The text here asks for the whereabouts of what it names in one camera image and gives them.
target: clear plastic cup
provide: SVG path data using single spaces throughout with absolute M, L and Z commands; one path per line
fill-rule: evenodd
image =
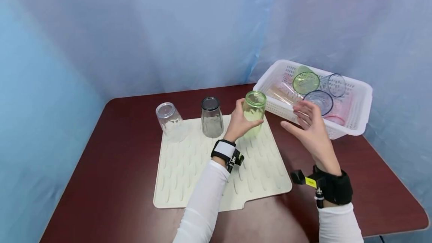
M 164 102 L 156 108 L 157 120 L 168 140 L 173 143 L 183 141 L 188 135 L 188 128 L 174 104 Z
M 296 92 L 305 95 L 318 89 L 319 85 L 320 78 L 311 69 L 306 66 L 299 66 L 295 69 L 292 87 Z
M 321 109 L 321 115 L 327 115 L 333 108 L 333 98 L 329 93 L 315 90 L 304 96 L 305 101 L 310 101 L 316 104 Z
M 295 104 L 303 100 L 303 96 L 296 92 L 290 85 L 290 78 L 286 74 L 276 78 L 270 88 L 265 92 L 265 95 L 290 106 L 295 106 Z
M 353 103 L 352 93 L 345 94 L 343 98 L 335 98 L 333 103 L 333 109 L 325 115 L 324 118 L 341 126 L 345 126 Z
M 333 73 L 321 78 L 319 81 L 319 89 L 329 93 L 335 98 L 340 98 L 347 89 L 347 83 L 342 75 Z

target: yellow label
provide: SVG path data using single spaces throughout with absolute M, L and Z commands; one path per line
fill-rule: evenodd
M 312 178 L 306 178 L 306 185 L 317 188 L 317 182 Z

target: hand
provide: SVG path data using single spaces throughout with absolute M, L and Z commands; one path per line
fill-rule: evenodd
M 248 130 L 253 127 L 259 126 L 264 120 L 247 121 L 243 114 L 243 103 L 245 99 L 237 100 L 235 109 L 231 114 L 231 121 L 229 122 L 228 129 L 225 133 L 224 139 L 235 143 L 237 139 L 245 135 Z
M 321 110 L 315 104 L 302 100 L 294 106 L 294 114 L 303 129 L 282 121 L 281 126 L 297 137 L 312 154 L 316 166 L 324 172 L 341 176 L 341 167 L 329 139 Z

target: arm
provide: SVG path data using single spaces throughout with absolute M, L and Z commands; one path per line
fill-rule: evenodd
M 286 121 L 282 121 L 281 126 L 302 142 L 320 170 L 341 176 L 341 167 L 319 107 L 308 101 L 301 101 L 294 107 L 294 113 L 303 129 Z M 318 213 L 320 243 L 363 242 L 352 203 L 338 206 L 324 200 L 324 208 L 319 208 Z
M 232 157 L 235 141 L 248 130 L 258 126 L 263 121 L 247 121 L 242 109 L 245 99 L 237 100 L 236 107 L 231 114 L 228 129 L 224 136 L 226 142 L 219 142 L 215 151 Z M 221 205 L 222 192 L 230 173 L 225 161 L 213 157 L 207 164 L 184 210 L 180 227 L 173 243 L 208 243 L 213 235 L 216 218 Z

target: white plastic basket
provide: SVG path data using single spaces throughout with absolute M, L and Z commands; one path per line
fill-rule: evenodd
M 279 75 L 286 73 L 292 78 L 296 67 L 301 65 L 302 64 L 283 59 L 276 61 L 259 79 L 258 83 L 253 87 L 253 90 L 265 93 Z M 320 78 L 332 74 L 331 72 L 326 72 L 325 70 L 316 69 L 314 67 L 309 68 Z M 369 121 L 369 113 L 372 104 L 372 87 L 365 82 L 352 78 L 344 76 L 344 79 L 346 81 L 345 95 L 352 95 L 353 99 L 345 126 L 340 126 L 339 124 L 324 119 L 328 135 L 332 140 L 347 134 L 355 136 L 363 134 L 366 129 L 366 124 Z M 265 109 L 298 124 L 297 116 L 293 113 L 293 107 L 282 101 L 267 96 Z

